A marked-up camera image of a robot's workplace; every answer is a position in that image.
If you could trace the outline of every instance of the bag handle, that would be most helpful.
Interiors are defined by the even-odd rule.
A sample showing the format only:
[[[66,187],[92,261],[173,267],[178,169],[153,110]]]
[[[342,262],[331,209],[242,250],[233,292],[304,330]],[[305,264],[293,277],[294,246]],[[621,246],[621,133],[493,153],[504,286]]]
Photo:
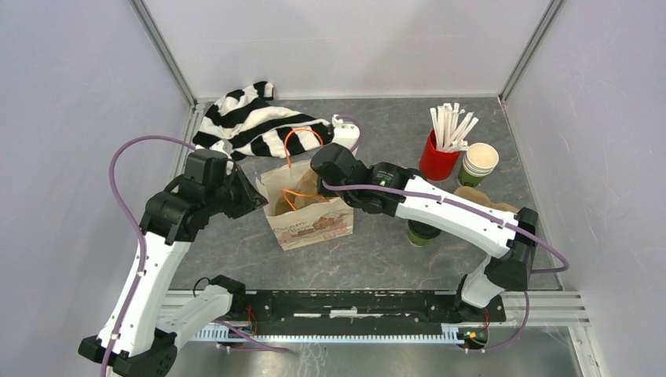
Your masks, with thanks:
[[[291,200],[289,200],[289,198],[287,198],[287,193],[294,194],[296,196],[301,196],[303,198],[317,198],[317,199],[322,199],[324,202],[328,201],[328,199],[324,198],[321,195],[301,194],[300,192],[291,191],[291,190],[287,190],[286,188],[283,188],[282,189],[282,197],[287,201],[287,204],[289,204],[289,207],[291,207],[292,210],[297,210],[297,209],[296,209],[296,206],[291,202]]]
[[[289,151],[287,150],[287,141],[289,140],[289,137],[295,133],[296,131],[308,131],[314,134],[314,136],[319,139],[319,142],[321,143],[321,146],[324,146],[324,140],[322,140],[321,136],[319,136],[318,133],[314,132],[310,128],[294,128],[293,130],[289,131],[289,134],[287,134],[287,137],[284,138],[284,155],[287,157],[287,166],[291,167],[291,158],[289,157]]]

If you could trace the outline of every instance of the red cup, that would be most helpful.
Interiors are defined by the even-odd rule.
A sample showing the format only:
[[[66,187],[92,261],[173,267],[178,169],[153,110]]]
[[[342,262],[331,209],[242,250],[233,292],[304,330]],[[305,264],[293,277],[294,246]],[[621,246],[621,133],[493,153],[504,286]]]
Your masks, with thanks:
[[[460,151],[453,153],[438,151],[435,148],[436,143],[435,131],[431,130],[421,155],[419,170],[431,181],[443,181],[451,175],[460,157]]]

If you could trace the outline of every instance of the green cup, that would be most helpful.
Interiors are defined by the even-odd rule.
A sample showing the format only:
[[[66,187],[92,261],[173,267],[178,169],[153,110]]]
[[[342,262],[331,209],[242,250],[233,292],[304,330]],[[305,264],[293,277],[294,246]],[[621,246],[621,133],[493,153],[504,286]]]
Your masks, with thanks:
[[[426,246],[430,240],[440,235],[441,230],[422,222],[408,220],[407,237],[414,246]]]
[[[492,173],[499,161],[500,155],[492,146],[485,143],[472,144],[460,166],[458,183],[462,186],[476,187],[485,176]]]

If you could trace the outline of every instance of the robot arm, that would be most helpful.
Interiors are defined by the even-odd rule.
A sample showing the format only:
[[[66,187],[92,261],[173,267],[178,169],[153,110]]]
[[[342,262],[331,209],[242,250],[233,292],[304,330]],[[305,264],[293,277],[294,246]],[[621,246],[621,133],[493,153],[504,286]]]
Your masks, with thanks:
[[[146,203],[140,227],[147,254],[139,284],[134,282],[141,257],[138,248],[118,304],[99,334],[81,341],[79,354],[101,363],[113,339],[108,365],[116,374],[165,375],[178,350],[232,308],[237,291],[228,282],[213,279],[198,297],[172,316],[158,320],[159,308],[189,244],[211,216],[224,213],[239,218],[266,204],[228,155],[209,149],[190,153],[185,172]],[[135,290],[134,297],[126,308],[122,327],[113,334],[131,290]]]
[[[460,284],[459,299],[468,309],[485,308],[503,291],[527,289],[536,245],[506,226],[499,226],[463,207],[492,214],[505,225],[512,224],[531,233],[535,232],[538,218],[533,210],[523,208],[518,214],[493,210],[434,187],[421,178],[417,170],[392,163],[366,167],[337,145],[322,148],[310,166],[320,177],[322,195],[335,195],[327,186],[332,189],[332,186],[351,186],[338,191],[351,207],[370,214],[418,221],[463,238],[485,251],[488,257]],[[395,193],[372,189],[377,186]]]

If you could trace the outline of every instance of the black and white striped shirt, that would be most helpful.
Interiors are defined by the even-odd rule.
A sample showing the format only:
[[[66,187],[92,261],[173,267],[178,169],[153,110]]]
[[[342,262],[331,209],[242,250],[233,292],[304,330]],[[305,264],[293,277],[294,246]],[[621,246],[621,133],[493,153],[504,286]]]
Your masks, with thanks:
[[[266,81],[232,91],[210,106],[192,141],[210,148],[225,140],[231,144],[231,157],[238,161],[245,156],[285,158],[284,139],[294,128],[311,129],[324,144],[333,140],[333,127],[328,121],[266,102],[272,99],[273,84]],[[319,146],[310,132],[294,133],[287,142],[290,156]]]

